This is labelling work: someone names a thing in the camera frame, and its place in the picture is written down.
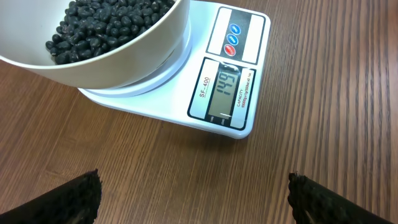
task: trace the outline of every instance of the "bowl rim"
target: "bowl rim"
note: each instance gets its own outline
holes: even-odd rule
[[[97,57],[93,57],[90,58],[88,60],[84,60],[81,62],[75,62],[75,63],[69,63],[66,65],[30,65],[30,64],[26,64],[26,63],[20,63],[20,62],[16,62],[14,60],[8,59],[2,55],[0,55],[0,59],[10,63],[12,65],[16,65],[18,67],[22,67],[22,68],[30,68],[30,69],[40,69],[40,70],[58,70],[58,69],[63,69],[63,68],[72,68],[72,67],[76,67],[79,65],[85,65],[91,62],[95,62],[97,60],[101,60],[102,58],[108,57],[110,55],[116,54],[128,47],[130,47],[132,44],[135,44],[136,42],[140,41],[141,39],[143,39],[145,36],[147,36],[151,31],[153,31],[154,29],[156,29],[158,26],[160,26],[161,23],[163,23],[163,21],[170,16],[171,13],[174,12],[175,8],[177,7],[178,4],[180,4],[182,1],[190,1],[190,0],[175,0],[174,5],[170,8],[170,10],[165,14],[164,17],[162,17],[161,19],[159,19],[159,21],[156,22],[155,25],[153,25],[151,28],[147,29],[147,31],[145,31],[143,34],[141,34],[140,36],[136,37],[134,40],[130,40],[128,43],[124,44],[123,46],[120,46],[114,50],[112,50],[111,52],[107,52],[103,55],[97,56]]]

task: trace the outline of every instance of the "kitchen scale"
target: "kitchen scale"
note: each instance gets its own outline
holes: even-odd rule
[[[259,12],[191,1],[181,42],[154,73],[79,90],[109,108],[241,139],[253,127],[270,27]]]

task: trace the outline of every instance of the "wooden table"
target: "wooden table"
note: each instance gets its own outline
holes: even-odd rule
[[[0,212],[98,168],[96,223],[293,223],[297,170],[398,222],[398,1],[222,2],[272,21],[248,138],[107,109],[0,62]]]

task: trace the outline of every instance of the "display screen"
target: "display screen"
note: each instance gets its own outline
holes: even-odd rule
[[[208,114],[224,119],[231,117],[231,107],[238,79],[238,72],[219,70]]]

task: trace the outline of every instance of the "red button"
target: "red button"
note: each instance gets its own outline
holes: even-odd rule
[[[226,44],[224,46],[224,51],[229,56],[234,56],[236,54],[235,48],[232,45]]]

